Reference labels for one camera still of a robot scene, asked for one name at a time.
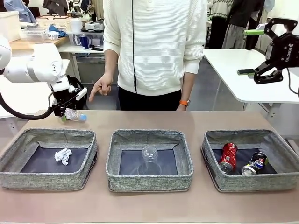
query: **clear plastic bottle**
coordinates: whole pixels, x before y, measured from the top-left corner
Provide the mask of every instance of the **clear plastic bottle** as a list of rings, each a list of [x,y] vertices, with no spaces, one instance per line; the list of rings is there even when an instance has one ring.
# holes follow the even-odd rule
[[[64,114],[68,120],[81,122],[85,122],[87,120],[87,116],[85,114],[70,108],[66,108]]]
[[[138,167],[138,175],[161,175],[161,167],[157,162],[158,151],[151,146],[142,150],[143,163]]]

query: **black pants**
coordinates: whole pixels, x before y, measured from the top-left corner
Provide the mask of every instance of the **black pants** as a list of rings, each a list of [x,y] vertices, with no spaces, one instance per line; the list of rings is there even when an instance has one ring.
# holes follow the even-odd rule
[[[221,49],[228,24],[226,19],[221,17],[213,17],[211,25],[211,35],[209,41],[210,49]]]
[[[250,18],[249,23],[248,23],[248,29],[256,29],[256,21],[252,18]],[[246,36],[246,49],[249,48],[249,46],[251,45],[252,42],[252,49],[254,49],[254,47],[257,44],[259,36],[258,35],[248,35]]]
[[[161,96],[144,96],[118,88],[122,111],[175,111],[181,99],[181,90]]]

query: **person's right hand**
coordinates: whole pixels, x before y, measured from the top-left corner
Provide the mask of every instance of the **person's right hand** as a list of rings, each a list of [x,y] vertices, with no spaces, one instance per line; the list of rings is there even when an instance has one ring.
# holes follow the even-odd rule
[[[89,102],[91,102],[97,92],[103,96],[107,96],[111,92],[111,84],[113,82],[113,75],[104,74],[94,84],[92,91],[90,92]]]

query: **watch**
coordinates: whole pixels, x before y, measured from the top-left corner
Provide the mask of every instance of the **watch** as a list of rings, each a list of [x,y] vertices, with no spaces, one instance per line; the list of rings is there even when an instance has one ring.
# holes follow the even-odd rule
[[[185,105],[185,106],[190,106],[190,100],[180,100],[179,104]]]

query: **gray pants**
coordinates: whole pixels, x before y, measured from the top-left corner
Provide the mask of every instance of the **gray pants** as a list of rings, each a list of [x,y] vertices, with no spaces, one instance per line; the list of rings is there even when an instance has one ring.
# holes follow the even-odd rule
[[[244,30],[243,27],[230,24],[226,30],[222,49],[243,49]]]

